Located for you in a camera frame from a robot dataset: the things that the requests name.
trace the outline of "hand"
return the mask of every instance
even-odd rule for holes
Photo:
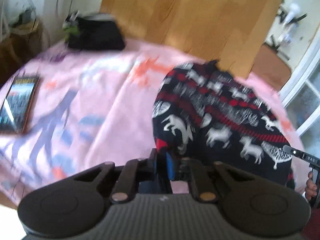
[[[315,197],[317,195],[317,186],[316,184],[313,183],[312,177],[313,177],[313,172],[310,171],[308,173],[309,179],[307,180],[307,186],[305,188],[305,196],[306,199],[309,201],[312,197]]]

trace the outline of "brown wooden board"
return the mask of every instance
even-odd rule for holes
[[[126,37],[171,45],[247,77],[281,0],[103,0]]]

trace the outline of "pink bedsheet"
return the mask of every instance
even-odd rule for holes
[[[41,82],[29,132],[0,136],[0,190],[18,204],[35,188],[99,163],[123,165],[148,157],[155,147],[151,113],[160,83],[175,65],[190,61],[203,62],[135,40],[127,40],[123,52],[101,53],[74,52],[61,43],[31,60],[18,75],[38,73]],[[11,82],[0,90],[1,104]],[[273,98],[269,105],[274,114],[282,125],[290,125],[288,140],[294,145],[298,137],[280,100],[260,87],[257,95],[264,101]],[[293,162],[293,168],[301,171],[295,178],[301,188],[308,166],[295,167]],[[175,192],[184,190],[180,185],[174,186]]]

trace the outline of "glass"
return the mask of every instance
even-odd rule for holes
[[[298,129],[317,109],[319,104],[320,99],[307,85],[303,85],[286,108],[293,126]]]
[[[310,82],[320,91],[320,62],[309,77]]]
[[[301,136],[306,153],[320,158],[320,117]]]

